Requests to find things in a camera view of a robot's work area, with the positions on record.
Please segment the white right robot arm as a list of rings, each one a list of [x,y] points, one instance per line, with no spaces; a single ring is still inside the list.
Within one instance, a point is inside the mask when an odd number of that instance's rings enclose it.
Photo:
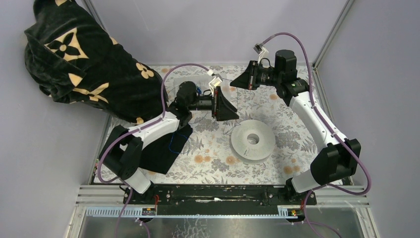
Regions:
[[[230,83],[247,90],[256,90],[261,85],[275,87],[279,98],[299,116],[316,143],[318,155],[310,169],[286,183],[284,198],[290,204],[301,201],[306,191],[354,175],[361,150],[358,140],[349,140],[318,108],[308,82],[297,76],[296,65],[293,51],[278,50],[274,66],[264,67],[252,60]]]

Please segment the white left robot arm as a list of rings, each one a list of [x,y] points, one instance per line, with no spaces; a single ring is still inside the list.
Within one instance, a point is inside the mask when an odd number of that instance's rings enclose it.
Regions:
[[[219,83],[203,94],[192,81],[179,85],[175,100],[163,113],[145,124],[115,127],[100,154],[98,170],[106,166],[143,204],[152,201],[153,183],[143,169],[168,172],[192,134],[192,111],[210,111],[217,121],[238,119],[237,108],[224,96]]]

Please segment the white perforated spool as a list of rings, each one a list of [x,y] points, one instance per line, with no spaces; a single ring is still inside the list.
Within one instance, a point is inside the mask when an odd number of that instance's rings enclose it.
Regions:
[[[267,124],[259,120],[245,120],[233,128],[230,148],[235,157],[246,164],[265,162],[276,147],[275,135]]]

